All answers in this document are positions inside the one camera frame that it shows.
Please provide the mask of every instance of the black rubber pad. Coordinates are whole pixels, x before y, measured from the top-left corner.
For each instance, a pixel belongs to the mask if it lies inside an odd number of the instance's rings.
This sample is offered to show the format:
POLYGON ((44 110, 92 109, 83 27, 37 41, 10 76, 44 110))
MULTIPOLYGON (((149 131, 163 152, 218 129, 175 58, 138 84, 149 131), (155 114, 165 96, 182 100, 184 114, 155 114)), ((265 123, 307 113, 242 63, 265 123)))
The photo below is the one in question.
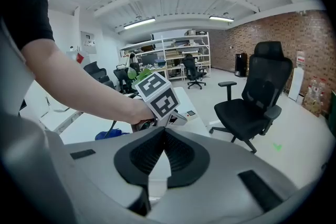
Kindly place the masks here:
POLYGON ((283 202, 253 170, 242 172, 238 176, 264 212, 272 210, 283 202))

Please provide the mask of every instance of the brick wall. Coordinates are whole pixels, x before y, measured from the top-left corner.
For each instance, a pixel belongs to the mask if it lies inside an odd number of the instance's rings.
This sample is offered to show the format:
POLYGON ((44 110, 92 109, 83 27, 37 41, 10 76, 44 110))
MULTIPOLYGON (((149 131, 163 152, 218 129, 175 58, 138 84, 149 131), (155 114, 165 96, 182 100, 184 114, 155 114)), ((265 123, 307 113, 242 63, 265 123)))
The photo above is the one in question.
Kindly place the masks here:
POLYGON ((209 30, 211 65, 234 71, 235 54, 253 54, 260 41, 280 41, 285 57, 296 67, 296 52, 306 54, 306 67, 301 92, 306 93, 312 76, 327 80, 323 109, 328 110, 331 90, 336 89, 336 39, 324 11, 311 10, 305 15, 296 12, 271 16, 229 30, 209 30))

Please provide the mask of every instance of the cardboard box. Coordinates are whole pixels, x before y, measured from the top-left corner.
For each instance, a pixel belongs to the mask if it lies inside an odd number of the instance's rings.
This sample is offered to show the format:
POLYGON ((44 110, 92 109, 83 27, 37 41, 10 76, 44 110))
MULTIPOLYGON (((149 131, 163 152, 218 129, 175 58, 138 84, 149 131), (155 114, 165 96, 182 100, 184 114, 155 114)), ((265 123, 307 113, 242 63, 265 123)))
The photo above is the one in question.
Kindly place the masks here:
POLYGON ((316 101, 309 96, 305 96, 302 106, 307 109, 309 112, 314 114, 316 117, 319 117, 321 114, 321 102, 316 101))

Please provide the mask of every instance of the white wall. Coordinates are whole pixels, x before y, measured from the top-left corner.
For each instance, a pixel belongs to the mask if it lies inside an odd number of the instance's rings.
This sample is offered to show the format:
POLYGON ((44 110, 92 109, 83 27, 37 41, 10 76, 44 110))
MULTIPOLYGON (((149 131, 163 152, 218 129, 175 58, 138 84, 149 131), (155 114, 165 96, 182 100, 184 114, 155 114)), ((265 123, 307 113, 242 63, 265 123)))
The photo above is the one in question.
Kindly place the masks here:
POLYGON ((107 75, 110 77, 110 80, 112 80, 114 85, 117 86, 119 83, 113 71, 119 63, 119 48, 126 45, 126 42, 116 37, 115 33, 112 33, 107 29, 103 30, 103 38, 103 45, 100 46, 100 48, 97 48, 98 63, 101 64, 102 67, 106 68, 107 75))
POLYGON ((119 47, 126 43, 118 37, 118 34, 107 29, 102 30, 93 12, 87 10, 81 10, 79 13, 79 30, 94 34, 97 54, 90 55, 90 60, 97 61, 98 67, 105 68, 110 80, 115 86, 118 85, 113 71, 119 62, 119 47))
POLYGON ((58 48, 62 52, 69 51, 70 46, 76 48, 76 33, 78 31, 75 29, 75 17, 51 9, 48 10, 48 17, 58 48))

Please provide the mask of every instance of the person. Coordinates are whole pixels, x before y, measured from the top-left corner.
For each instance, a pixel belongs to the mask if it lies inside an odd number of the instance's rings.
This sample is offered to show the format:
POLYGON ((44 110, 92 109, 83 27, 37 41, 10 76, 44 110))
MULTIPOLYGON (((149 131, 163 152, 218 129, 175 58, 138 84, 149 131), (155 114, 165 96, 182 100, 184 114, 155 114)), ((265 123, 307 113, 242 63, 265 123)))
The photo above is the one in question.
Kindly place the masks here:
POLYGON ((139 99, 99 83, 55 44, 48 0, 8 0, 2 17, 35 80, 57 101, 101 118, 137 124, 153 113, 139 99))

